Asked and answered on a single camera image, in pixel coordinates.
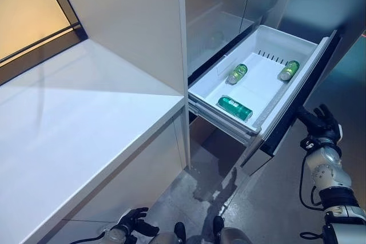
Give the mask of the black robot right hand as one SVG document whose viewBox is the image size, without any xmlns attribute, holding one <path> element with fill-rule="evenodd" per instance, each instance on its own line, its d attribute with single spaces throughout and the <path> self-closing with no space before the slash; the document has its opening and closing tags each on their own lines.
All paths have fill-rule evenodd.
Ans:
<svg viewBox="0 0 366 244">
<path fill-rule="evenodd" d="M 308 134 L 315 138 L 328 138 L 337 144 L 342 138 L 342 130 L 329 108 L 321 104 L 309 112 L 304 106 L 297 109 L 297 118 L 307 127 Z"/>
</svg>

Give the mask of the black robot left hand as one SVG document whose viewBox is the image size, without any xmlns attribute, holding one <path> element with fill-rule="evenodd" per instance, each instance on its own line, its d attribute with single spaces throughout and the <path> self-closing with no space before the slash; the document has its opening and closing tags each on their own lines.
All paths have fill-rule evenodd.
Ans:
<svg viewBox="0 0 366 244">
<path fill-rule="evenodd" d="M 144 221 L 148 210 L 148 207 L 131 209 L 119 220 L 117 226 L 124 228 L 127 235 L 131 235 L 133 231 L 136 231 L 147 237 L 155 237 L 160 229 Z"/>
</svg>

